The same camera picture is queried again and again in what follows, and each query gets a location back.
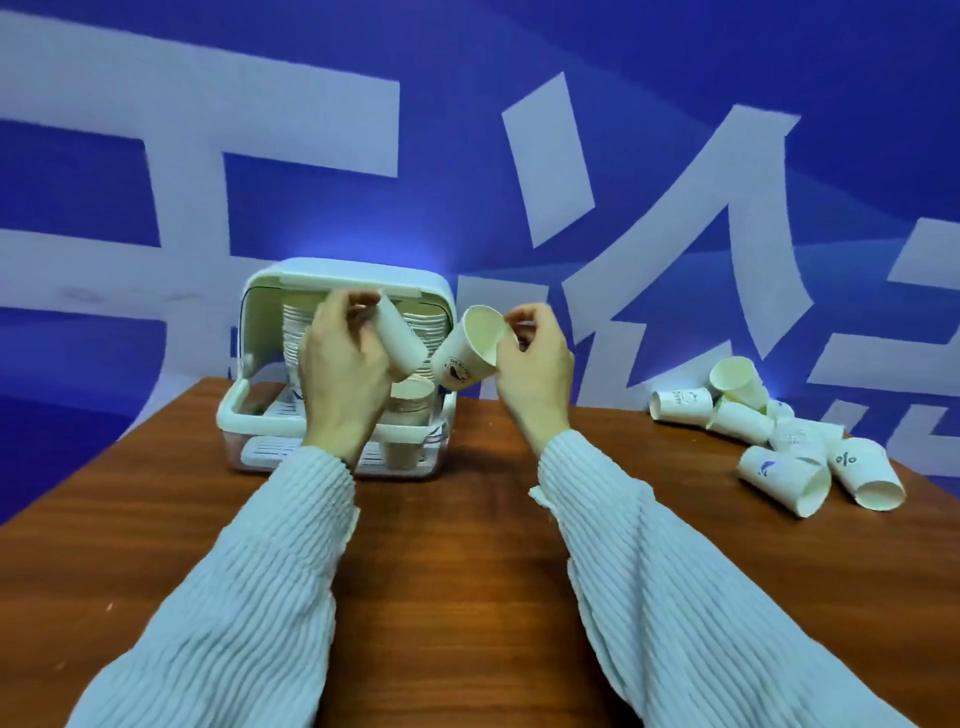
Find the fallen paper cup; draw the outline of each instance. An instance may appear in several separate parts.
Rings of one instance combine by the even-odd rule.
[[[713,416],[707,422],[708,430],[735,437],[751,445],[765,445],[775,426],[773,420],[746,404],[722,398],[717,402]]]
[[[751,409],[763,412],[770,393],[763,386],[754,362],[746,356],[728,356],[710,370],[710,386],[728,400],[746,404]]]
[[[808,463],[827,466],[829,451],[820,430],[803,420],[782,420],[770,435],[770,447]]]
[[[658,422],[707,426],[713,415],[709,389],[674,389],[650,396],[650,417]]]
[[[780,400],[768,401],[767,406],[763,409],[763,413],[775,423],[778,423],[780,420],[792,420],[796,417],[793,412],[793,407],[785,401]]]
[[[837,440],[843,440],[844,427],[842,425],[835,425],[834,423],[822,423],[819,420],[804,420],[803,418],[797,418],[797,422],[809,424],[810,426],[816,428],[828,444]]]
[[[373,327],[390,359],[390,376],[402,381],[417,370],[429,355],[426,346],[396,310],[385,293],[380,292],[380,303],[372,315]]]
[[[472,305],[430,357],[434,380],[451,392],[496,372],[496,345],[513,330],[503,314],[487,305]]]
[[[826,466],[798,460],[785,452],[747,448],[736,471],[802,519],[816,513],[830,492],[830,471]]]
[[[850,437],[829,444],[830,469],[859,505],[892,511],[906,499],[903,484],[880,443]]]

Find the white plastic organizer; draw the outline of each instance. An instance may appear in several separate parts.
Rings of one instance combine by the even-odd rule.
[[[239,470],[272,471],[295,448],[306,430],[302,402],[286,381],[282,361],[282,302],[285,296],[323,300],[337,288],[379,290],[404,309],[436,308],[456,321],[456,304],[446,280],[437,274],[348,260],[297,257],[251,276],[240,305],[236,380],[217,409],[228,461]],[[360,477],[425,478],[437,471],[453,429],[456,393],[441,390],[427,426],[378,424],[356,469]],[[380,456],[382,444],[422,446],[416,466],[391,470]]]

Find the wooden table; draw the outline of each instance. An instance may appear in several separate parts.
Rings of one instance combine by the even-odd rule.
[[[62,726],[262,482],[226,466],[226,387],[202,382],[0,528],[0,724]],[[960,501],[900,469],[898,511],[834,488],[800,522],[733,477],[738,444],[636,412],[574,424],[880,696],[957,725]],[[639,725],[593,659],[536,482],[499,403],[463,400],[440,477],[359,485],[318,725]]]

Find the left hand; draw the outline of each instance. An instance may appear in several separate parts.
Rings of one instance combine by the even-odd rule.
[[[379,301],[375,291],[331,291],[300,341],[303,444],[351,469],[390,396],[390,361],[367,315]]]

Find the right hand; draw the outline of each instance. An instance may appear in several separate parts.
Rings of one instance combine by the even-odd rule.
[[[550,440],[570,429],[573,354],[546,303],[518,306],[503,318],[527,346],[522,351],[513,336],[500,340],[497,390],[530,448],[540,457]],[[533,327],[524,326],[531,321]]]

